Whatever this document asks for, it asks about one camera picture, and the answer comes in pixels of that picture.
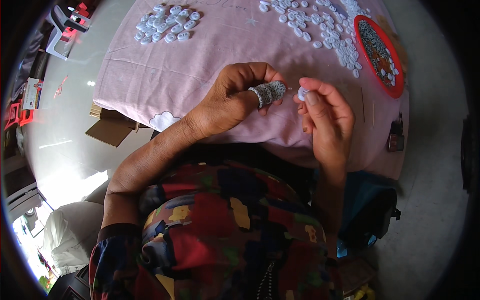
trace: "patterned shirt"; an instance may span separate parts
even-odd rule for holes
[[[151,186],[143,229],[113,224],[90,258],[92,299],[342,299],[311,209],[281,179],[226,161]]]

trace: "concrete floor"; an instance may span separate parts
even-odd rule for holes
[[[424,299],[461,232],[463,80],[445,37],[418,0],[384,0],[409,58],[410,124],[399,179],[400,221],[366,253],[378,268],[378,299]]]

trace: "white plastic bag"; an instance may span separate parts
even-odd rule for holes
[[[60,275],[88,264],[103,218],[103,205],[75,202],[59,207],[48,216],[43,236],[43,253]]]

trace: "fingernail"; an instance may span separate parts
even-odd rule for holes
[[[316,105],[318,103],[318,94],[316,92],[308,92],[305,95],[305,101],[308,102],[310,106]]]

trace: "red plate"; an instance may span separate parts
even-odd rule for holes
[[[378,36],[380,39],[385,43],[385,46],[387,47],[388,50],[390,50],[390,55],[392,56],[392,60],[395,64],[396,69],[398,70],[399,74],[395,75],[395,86],[386,86],[383,81],[377,76],[377,70],[373,67],[372,62],[370,61],[370,58],[368,57],[367,51],[365,51],[365,47],[363,46],[363,43],[361,41],[360,37],[360,30],[358,27],[359,21],[360,20],[365,20],[370,24],[375,31],[377,32]],[[385,31],[383,31],[380,26],[372,21],[370,18],[367,18],[366,16],[358,15],[355,17],[355,20],[353,21],[355,24],[355,33],[357,34],[357,41],[360,44],[360,48],[363,51],[363,55],[368,61],[368,65],[370,66],[370,69],[372,70],[373,74],[375,74],[375,77],[378,80],[378,83],[384,88],[384,90],[389,94],[391,97],[398,99],[403,93],[403,70],[402,70],[402,65],[400,63],[400,58],[398,58],[398,54],[396,53],[395,47],[393,47],[392,42],[388,38],[387,34]]]

